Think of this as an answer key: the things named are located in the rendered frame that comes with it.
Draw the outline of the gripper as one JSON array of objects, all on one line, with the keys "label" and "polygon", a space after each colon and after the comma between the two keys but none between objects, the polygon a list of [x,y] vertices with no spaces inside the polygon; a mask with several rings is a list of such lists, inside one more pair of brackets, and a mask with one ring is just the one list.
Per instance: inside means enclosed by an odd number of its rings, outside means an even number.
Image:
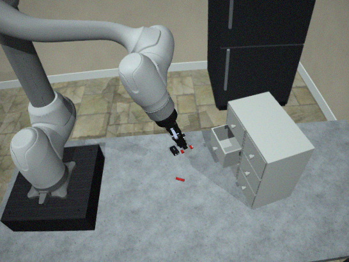
[{"label": "gripper", "polygon": [[155,122],[158,126],[165,127],[166,130],[172,135],[172,139],[177,143],[177,146],[179,146],[184,151],[185,154],[188,154],[192,152],[192,150],[187,140],[184,138],[185,134],[182,134],[182,131],[179,129],[176,119],[177,119],[177,112],[174,109],[174,111],[168,118],[162,121],[155,121]]}]

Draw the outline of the small grey chest of drawers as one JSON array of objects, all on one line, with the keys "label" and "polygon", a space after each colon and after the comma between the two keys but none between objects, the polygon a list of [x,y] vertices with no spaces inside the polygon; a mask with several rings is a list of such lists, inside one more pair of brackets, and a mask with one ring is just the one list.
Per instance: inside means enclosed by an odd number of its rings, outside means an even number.
[{"label": "small grey chest of drawers", "polygon": [[251,209],[291,196],[315,147],[270,92],[229,101],[229,106],[245,128],[236,180],[246,133],[267,163]]}]

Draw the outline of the black nine-volt battery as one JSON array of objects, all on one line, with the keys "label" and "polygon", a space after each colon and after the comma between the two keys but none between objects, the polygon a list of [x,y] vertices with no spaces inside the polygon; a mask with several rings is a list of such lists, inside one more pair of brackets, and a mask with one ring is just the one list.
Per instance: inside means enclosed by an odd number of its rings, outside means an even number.
[{"label": "black nine-volt battery", "polygon": [[175,146],[170,147],[171,152],[173,153],[174,156],[180,154],[178,149]]}]

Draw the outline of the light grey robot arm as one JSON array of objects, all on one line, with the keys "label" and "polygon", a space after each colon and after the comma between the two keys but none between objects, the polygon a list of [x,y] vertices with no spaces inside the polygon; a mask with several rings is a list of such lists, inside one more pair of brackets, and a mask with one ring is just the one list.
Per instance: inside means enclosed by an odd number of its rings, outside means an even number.
[{"label": "light grey robot arm", "polygon": [[175,108],[166,89],[175,42],[162,25],[132,28],[106,21],[40,19],[20,12],[18,5],[19,0],[0,0],[0,44],[30,101],[32,127],[14,135],[10,153],[32,184],[28,198],[40,197],[38,204],[46,206],[50,197],[68,197],[77,164],[62,159],[76,109],[69,98],[53,91],[32,42],[110,40],[121,44],[129,53],[118,66],[121,82],[153,121],[168,118]]}]

